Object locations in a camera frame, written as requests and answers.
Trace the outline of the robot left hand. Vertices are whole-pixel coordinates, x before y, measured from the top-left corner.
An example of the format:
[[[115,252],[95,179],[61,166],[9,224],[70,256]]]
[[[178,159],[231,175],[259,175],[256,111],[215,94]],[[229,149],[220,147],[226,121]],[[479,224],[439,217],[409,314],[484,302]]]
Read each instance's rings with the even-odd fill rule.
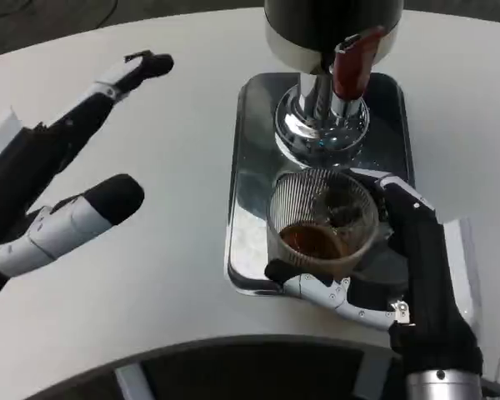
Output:
[[[0,292],[16,277],[54,263],[129,219],[145,193],[119,173],[52,206],[32,205],[142,83],[168,74],[173,57],[126,55],[49,123],[25,127],[15,112],[0,121]]]

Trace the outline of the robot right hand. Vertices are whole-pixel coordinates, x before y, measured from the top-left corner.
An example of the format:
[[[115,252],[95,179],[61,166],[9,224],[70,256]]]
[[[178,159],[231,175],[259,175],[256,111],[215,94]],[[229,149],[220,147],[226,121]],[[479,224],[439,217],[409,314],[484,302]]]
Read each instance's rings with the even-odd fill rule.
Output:
[[[381,215],[392,229],[392,249],[406,258],[407,292],[378,310],[354,307],[343,281],[373,247]],[[448,240],[433,206],[400,177],[309,168],[282,176],[273,189],[265,273],[289,295],[387,331],[408,373],[481,375],[483,354],[473,320],[458,305]]]

